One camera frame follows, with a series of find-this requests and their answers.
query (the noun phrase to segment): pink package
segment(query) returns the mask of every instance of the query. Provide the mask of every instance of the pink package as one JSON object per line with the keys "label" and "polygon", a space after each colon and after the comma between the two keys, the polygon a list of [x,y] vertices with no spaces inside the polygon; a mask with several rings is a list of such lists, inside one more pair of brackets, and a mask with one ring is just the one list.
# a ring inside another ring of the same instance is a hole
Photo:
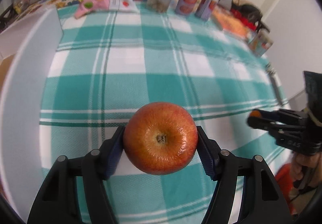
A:
{"label": "pink package", "polygon": [[110,0],[83,0],[80,3],[74,17],[79,19],[80,17],[88,14],[91,11],[105,9],[108,10]]}

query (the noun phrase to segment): can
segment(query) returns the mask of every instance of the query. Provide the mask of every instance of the can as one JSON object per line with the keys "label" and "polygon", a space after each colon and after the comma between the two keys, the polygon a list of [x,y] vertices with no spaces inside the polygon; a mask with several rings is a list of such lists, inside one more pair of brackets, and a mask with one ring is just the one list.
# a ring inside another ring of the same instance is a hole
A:
{"label": "can", "polygon": [[218,0],[201,0],[200,5],[196,11],[196,17],[201,18],[204,21],[207,21],[214,11],[214,8]]}
{"label": "can", "polygon": [[193,10],[197,0],[179,0],[175,12],[180,15],[188,16]]}

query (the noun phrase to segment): teal plaid tablecloth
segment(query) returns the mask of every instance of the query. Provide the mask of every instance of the teal plaid tablecloth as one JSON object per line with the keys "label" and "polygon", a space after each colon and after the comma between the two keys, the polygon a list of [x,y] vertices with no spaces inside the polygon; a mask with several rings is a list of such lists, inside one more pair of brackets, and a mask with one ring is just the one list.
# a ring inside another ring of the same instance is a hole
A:
{"label": "teal plaid tablecloth", "polygon": [[[64,35],[43,93],[40,147],[44,175],[59,155],[83,156],[156,101],[185,107],[209,138],[235,155],[261,154],[275,172],[288,152],[246,125],[253,108],[278,108],[265,59],[211,22],[148,11],[98,12],[78,20],[78,6],[60,9]],[[123,153],[105,182],[120,223],[201,223],[215,188],[198,154],[183,170],[145,174]],[[239,179],[236,198],[241,197]],[[90,222],[82,179],[82,217]],[[238,215],[234,205],[231,221]]]}

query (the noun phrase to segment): red apple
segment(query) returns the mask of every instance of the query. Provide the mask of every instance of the red apple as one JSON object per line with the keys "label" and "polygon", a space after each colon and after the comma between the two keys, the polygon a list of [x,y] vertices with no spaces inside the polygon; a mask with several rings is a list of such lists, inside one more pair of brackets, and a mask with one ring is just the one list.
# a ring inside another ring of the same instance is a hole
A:
{"label": "red apple", "polygon": [[165,175],[189,164],[198,142],[197,127],[182,107],[154,102],[141,107],[123,135],[124,150],[139,170]]}

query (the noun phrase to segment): snack package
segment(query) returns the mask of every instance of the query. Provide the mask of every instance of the snack package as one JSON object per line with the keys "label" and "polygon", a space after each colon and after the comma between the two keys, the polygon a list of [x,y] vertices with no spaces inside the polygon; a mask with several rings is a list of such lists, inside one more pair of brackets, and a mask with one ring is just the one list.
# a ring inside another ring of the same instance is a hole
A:
{"label": "snack package", "polygon": [[20,15],[29,6],[29,0],[14,0],[13,8]]}
{"label": "snack package", "polygon": [[74,17],[79,19],[92,11],[99,10],[138,13],[138,9],[133,0],[83,0],[75,12]]}

